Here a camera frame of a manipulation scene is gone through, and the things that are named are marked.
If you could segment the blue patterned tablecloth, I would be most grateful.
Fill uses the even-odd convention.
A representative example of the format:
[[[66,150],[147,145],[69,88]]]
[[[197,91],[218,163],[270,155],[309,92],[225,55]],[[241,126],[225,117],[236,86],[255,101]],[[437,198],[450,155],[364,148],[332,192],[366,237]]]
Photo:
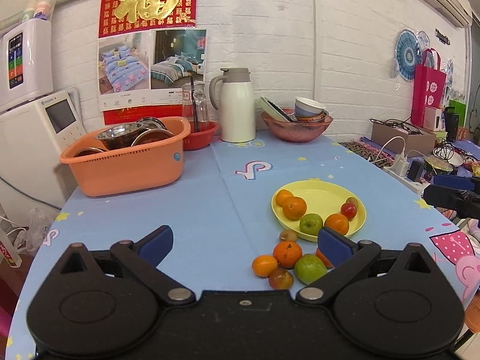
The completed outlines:
[[[409,242],[423,244],[462,303],[471,302],[479,288],[479,258],[456,260],[456,246],[466,236],[436,209],[326,136],[293,144],[259,133],[251,143],[216,141],[186,153],[181,178],[159,189],[100,198],[75,191],[33,259],[10,327],[7,358],[33,356],[27,308],[74,242],[106,250],[168,225],[174,246],[160,269],[174,280],[196,293],[266,289],[266,280],[254,275],[251,264],[272,252],[278,241],[281,227],[272,213],[273,194],[299,180],[323,180],[350,190],[367,211],[354,241],[368,239],[387,250],[401,250]]]

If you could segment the red plastic colander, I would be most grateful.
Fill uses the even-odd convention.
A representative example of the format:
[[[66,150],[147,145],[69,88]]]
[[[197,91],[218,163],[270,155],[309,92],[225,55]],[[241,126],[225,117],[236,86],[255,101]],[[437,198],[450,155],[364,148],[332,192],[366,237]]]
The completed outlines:
[[[208,123],[208,126],[199,132],[192,130],[190,134],[183,140],[183,148],[186,151],[200,150],[208,147],[219,124],[213,121]]]

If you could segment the orange plastic basket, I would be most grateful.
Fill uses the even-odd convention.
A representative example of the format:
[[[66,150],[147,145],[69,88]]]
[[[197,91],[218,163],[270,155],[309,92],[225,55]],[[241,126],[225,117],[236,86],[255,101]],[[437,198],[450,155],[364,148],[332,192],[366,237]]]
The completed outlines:
[[[102,153],[77,156],[92,147],[103,148],[93,131],[72,143],[59,160],[70,167],[81,191],[89,197],[126,194],[166,186],[178,180],[184,166],[184,138],[191,132],[187,119],[163,117],[162,122],[173,136],[145,145],[107,150]]]

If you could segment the blue round fan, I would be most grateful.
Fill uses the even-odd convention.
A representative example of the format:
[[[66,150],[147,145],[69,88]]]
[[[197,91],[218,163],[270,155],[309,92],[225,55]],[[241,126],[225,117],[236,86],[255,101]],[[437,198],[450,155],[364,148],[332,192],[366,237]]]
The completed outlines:
[[[412,81],[415,76],[416,65],[421,60],[422,53],[416,34],[409,29],[401,31],[394,48],[392,76],[401,76],[406,81]]]

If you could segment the white blue ceramic bowl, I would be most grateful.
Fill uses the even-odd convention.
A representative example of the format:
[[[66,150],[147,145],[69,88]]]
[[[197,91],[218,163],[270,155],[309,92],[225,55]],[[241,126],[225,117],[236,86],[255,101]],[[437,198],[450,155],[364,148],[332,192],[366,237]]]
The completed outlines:
[[[309,118],[320,115],[325,106],[320,102],[306,97],[295,98],[295,116],[298,118]]]

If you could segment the copper glass bowl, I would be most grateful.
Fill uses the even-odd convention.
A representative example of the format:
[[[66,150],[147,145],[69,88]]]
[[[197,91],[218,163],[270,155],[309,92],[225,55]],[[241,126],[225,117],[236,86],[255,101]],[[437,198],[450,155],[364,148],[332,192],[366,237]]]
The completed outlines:
[[[327,115],[323,120],[316,122],[278,121],[265,111],[260,114],[260,117],[272,135],[292,143],[307,143],[317,139],[334,120]]]

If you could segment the white water purifier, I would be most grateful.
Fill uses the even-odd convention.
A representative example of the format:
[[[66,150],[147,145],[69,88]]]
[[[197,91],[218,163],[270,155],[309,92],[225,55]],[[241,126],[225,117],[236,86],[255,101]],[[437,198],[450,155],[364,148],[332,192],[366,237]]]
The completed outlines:
[[[52,92],[51,22],[30,19],[1,39],[1,112]]]

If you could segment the white thermos jug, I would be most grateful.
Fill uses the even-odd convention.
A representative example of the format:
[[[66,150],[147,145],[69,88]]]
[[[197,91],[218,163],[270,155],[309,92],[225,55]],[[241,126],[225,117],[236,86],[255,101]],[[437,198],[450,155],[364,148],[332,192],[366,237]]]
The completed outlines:
[[[256,137],[256,101],[250,72],[245,67],[224,67],[209,85],[211,105],[218,111],[220,138],[245,143]]]

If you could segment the brown kiwi fruit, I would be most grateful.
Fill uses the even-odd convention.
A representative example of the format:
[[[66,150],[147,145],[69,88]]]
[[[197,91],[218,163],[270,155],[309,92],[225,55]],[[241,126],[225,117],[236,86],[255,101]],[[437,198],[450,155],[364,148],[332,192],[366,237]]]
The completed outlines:
[[[281,242],[297,242],[298,236],[296,232],[285,229],[279,234],[279,240]]]

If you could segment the glass jar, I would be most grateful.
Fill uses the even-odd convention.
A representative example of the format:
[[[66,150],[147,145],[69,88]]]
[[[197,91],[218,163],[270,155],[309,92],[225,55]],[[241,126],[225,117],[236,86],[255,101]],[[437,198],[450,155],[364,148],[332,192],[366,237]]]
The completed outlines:
[[[191,79],[182,86],[182,116],[190,122],[192,133],[208,130],[208,100],[202,81]]]

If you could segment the dark orange tangerine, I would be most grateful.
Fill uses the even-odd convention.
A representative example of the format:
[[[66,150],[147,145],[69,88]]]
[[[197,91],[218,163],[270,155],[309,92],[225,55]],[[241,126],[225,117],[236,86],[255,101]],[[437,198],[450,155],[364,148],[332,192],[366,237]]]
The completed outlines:
[[[294,241],[281,241],[272,251],[280,267],[292,269],[303,256],[302,248]]]

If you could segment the white dish in bowl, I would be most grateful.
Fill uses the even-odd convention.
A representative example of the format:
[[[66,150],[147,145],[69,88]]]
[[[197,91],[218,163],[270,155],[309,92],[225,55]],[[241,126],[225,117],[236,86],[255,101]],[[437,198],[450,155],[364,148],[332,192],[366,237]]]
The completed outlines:
[[[287,115],[279,106],[274,104],[272,101],[268,100],[267,97],[259,98],[259,105],[269,116],[271,116],[276,121],[283,121],[289,123],[295,123],[296,119],[294,116]]]

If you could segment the orange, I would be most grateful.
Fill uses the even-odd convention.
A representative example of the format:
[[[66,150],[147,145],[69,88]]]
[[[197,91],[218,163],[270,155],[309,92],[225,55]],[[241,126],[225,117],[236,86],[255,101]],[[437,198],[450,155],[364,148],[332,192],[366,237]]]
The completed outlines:
[[[272,255],[260,255],[251,263],[254,274],[260,278],[268,277],[278,268],[278,261]]]
[[[348,218],[340,213],[331,214],[324,222],[326,228],[335,230],[337,233],[345,236],[350,228],[350,222]]]
[[[283,206],[285,200],[289,199],[290,197],[294,197],[294,194],[291,191],[287,189],[281,189],[275,195],[275,203],[278,206]]]
[[[335,266],[332,264],[332,262],[329,261],[329,259],[326,258],[326,256],[324,256],[322,252],[320,252],[319,249],[316,249],[316,256],[318,256],[318,258],[320,258],[320,260],[323,262],[323,264],[325,265],[325,267],[326,267],[327,269],[332,269],[332,268],[335,267]]]
[[[301,197],[287,197],[282,203],[282,211],[287,219],[298,221],[307,211],[307,203]]]

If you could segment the large green apple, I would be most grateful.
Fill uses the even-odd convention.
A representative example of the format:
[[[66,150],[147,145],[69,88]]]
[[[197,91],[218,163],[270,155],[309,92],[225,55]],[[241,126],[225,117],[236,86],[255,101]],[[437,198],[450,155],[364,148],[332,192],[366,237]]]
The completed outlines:
[[[295,264],[296,277],[306,285],[319,280],[327,274],[326,265],[314,254],[304,254]]]

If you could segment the red green apple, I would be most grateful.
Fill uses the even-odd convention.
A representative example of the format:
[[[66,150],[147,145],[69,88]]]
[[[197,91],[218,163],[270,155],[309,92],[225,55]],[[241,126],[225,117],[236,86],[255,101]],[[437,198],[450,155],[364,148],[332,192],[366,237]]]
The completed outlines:
[[[268,284],[275,290],[289,290],[294,281],[293,275],[284,268],[277,268],[268,276]]]

